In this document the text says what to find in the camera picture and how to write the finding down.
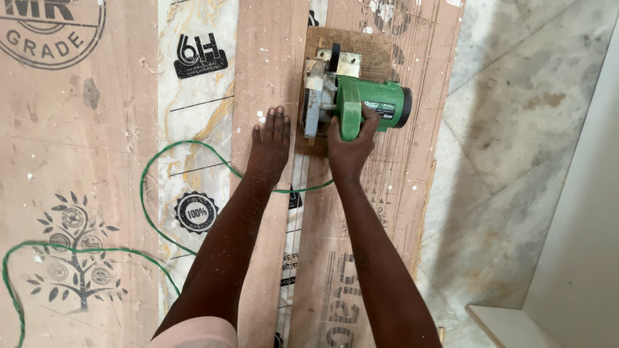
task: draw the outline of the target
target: wooden plank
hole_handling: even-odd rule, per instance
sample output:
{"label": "wooden plank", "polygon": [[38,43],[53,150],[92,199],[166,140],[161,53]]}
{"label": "wooden plank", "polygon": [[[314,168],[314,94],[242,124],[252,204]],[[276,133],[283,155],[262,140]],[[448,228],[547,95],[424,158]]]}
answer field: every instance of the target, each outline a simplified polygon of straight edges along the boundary
{"label": "wooden plank", "polygon": [[[389,79],[391,73],[391,40],[376,35],[368,35],[350,30],[336,30],[323,27],[308,27],[305,40],[305,58],[315,58],[318,48],[331,48],[333,43],[339,43],[343,52],[361,53],[361,69],[359,78],[382,82]],[[327,138],[317,136],[313,145],[304,137],[300,127],[303,112],[302,100],[305,99],[305,88],[301,86],[299,98],[299,119],[297,121],[297,141],[295,153],[318,157],[327,157]]]}
{"label": "wooden plank", "polygon": [[[106,11],[100,12],[106,4]],[[44,45],[51,48],[53,57],[46,55],[40,60],[61,63],[77,55],[76,46],[86,47],[91,39],[97,42],[92,51],[84,53],[83,60],[55,71],[27,66],[0,52],[0,115],[5,125],[0,141],[4,163],[0,172],[0,254],[25,240],[50,241],[56,236],[54,240],[69,241],[78,248],[127,246],[156,256],[157,234],[144,219],[139,182],[144,165],[157,151],[157,75],[141,63],[157,64],[157,35],[152,25],[157,22],[157,4],[87,0],[67,7],[81,24],[96,26],[96,21],[89,20],[105,18],[105,27],[99,27],[101,36],[95,38],[92,27],[73,25],[60,25],[53,33],[37,35],[26,25],[0,19],[4,43],[9,26],[22,40],[36,41],[35,60],[41,57]],[[0,14],[5,15],[4,8]],[[75,44],[67,39],[69,35],[73,39],[79,36]],[[58,46],[69,49],[66,55],[60,55],[53,44],[61,40],[67,45]],[[156,187],[153,181],[146,186],[150,192],[147,207],[155,216]],[[52,209],[58,205],[67,208]],[[135,348],[150,341],[158,326],[156,266],[139,256],[115,251],[79,254],[76,267],[54,258],[71,258],[70,252],[48,251],[22,248],[9,260],[12,284],[25,308],[25,347]],[[94,266],[85,271],[91,264]],[[95,278],[92,272],[97,269]],[[87,286],[90,290],[113,290],[87,295]],[[40,292],[32,294],[36,288],[41,288]],[[54,289],[58,290],[56,296],[52,295]],[[19,321],[4,286],[0,287],[0,312],[0,345],[14,347]]]}
{"label": "wooden plank", "polygon": [[[434,144],[447,96],[463,7],[446,1],[394,3],[385,21],[356,0],[329,1],[326,27],[373,32],[394,44],[391,77],[413,92],[402,129],[375,135],[362,183],[405,264],[413,264]],[[328,162],[313,157],[308,186],[330,178]],[[335,187],[308,192],[301,231],[289,347],[374,347],[355,280],[344,212]]]}
{"label": "wooden plank", "polygon": [[[291,126],[296,127],[309,2],[241,0],[239,6],[232,165],[243,173],[251,148],[251,128],[261,115],[266,116],[269,107],[282,105]],[[290,189],[293,150],[291,146],[278,189]],[[231,192],[237,184],[233,179]],[[273,194],[262,220],[241,294],[241,347],[273,346],[288,196]]]}

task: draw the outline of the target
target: hand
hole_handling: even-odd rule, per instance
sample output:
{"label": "hand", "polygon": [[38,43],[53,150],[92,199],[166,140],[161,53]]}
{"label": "hand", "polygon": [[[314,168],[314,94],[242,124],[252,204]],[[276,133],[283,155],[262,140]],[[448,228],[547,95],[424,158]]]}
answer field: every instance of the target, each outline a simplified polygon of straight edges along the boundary
{"label": "hand", "polygon": [[356,139],[343,141],[340,137],[340,119],[331,119],[329,127],[329,166],[335,184],[360,183],[361,170],[374,149],[372,137],[378,128],[381,117],[361,102],[361,115],[365,122]]}
{"label": "hand", "polygon": [[245,176],[265,181],[273,188],[286,167],[290,148],[290,118],[284,116],[284,108],[277,107],[277,111],[270,108],[262,139],[258,124],[254,126],[252,137]]}

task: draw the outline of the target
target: saw motor housing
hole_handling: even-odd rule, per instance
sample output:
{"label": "saw motor housing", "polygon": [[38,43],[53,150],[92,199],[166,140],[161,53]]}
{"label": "saw motor housing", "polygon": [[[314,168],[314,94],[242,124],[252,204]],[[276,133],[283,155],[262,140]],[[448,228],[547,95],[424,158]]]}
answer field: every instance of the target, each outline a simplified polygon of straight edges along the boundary
{"label": "saw motor housing", "polygon": [[412,109],[410,89],[390,80],[360,80],[361,59],[359,53],[340,52],[334,43],[331,50],[320,48],[316,58],[306,60],[301,119],[305,138],[325,136],[331,117],[338,116],[342,140],[355,139],[363,122],[361,102],[380,115],[378,131],[406,124]]}

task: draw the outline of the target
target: tree logo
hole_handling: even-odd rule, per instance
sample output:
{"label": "tree logo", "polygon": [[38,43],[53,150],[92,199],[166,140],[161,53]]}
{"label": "tree logo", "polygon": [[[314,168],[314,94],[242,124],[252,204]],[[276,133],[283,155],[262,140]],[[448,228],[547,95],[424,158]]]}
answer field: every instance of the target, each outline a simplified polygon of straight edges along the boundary
{"label": "tree logo", "polygon": [[47,70],[73,66],[97,46],[105,0],[4,0],[0,49],[20,63]]}
{"label": "tree logo", "polygon": [[[60,194],[57,194],[56,197],[63,203],[69,203]],[[73,203],[71,206],[60,204],[51,208],[51,214],[60,214],[59,217],[52,217],[49,213],[43,212],[45,218],[37,219],[45,226],[43,233],[49,234],[58,231],[50,236],[50,243],[52,244],[64,245],[73,249],[103,248],[101,237],[95,234],[101,233],[105,238],[108,236],[108,232],[115,232],[119,229],[106,225],[101,218],[101,222],[97,224],[97,218],[89,215],[86,211],[88,204],[86,196],[79,202],[77,196],[71,192],[71,200]],[[46,283],[45,279],[38,274],[34,275],[35,279],[27,280],[28,283],[36,286],[30,293],[31,295],[38,294],[44,287],[51,287],[48,300],[52,302],[58,297],[60,291],[62,291],[61,301],[67,300],[69,295],[73,293],[77,295],[80,304],[79,308],[72,313],[78,313],[88,311],[88,299],[91,296],[99,301],[109,299],[113,302],[115,297],[122,301],[123,295],[129,293],[120,286],[120,278],[113,282],[115,277],[110,271],[114,271],[112,263],[115,263],[115,261],[106,259],[105,251],[89,251],[88,253],[77,254],[55,246],[53,249],[59,255],[54,255],[47,246],[44,246],[43,250],[37,246],[33,246],[33,248],[39,254],[41,260],[45,259],[47,255],[49,258],[58,261],[50,263],[47,267],[47,273],[53,282]]]}
{"label": "tree logo", "polygon": [[189,232],[200,234],[207,232],[215,223],[219,208],[215,200],[205,193],[185,193],[182,198],[176,200],[175,219]]}

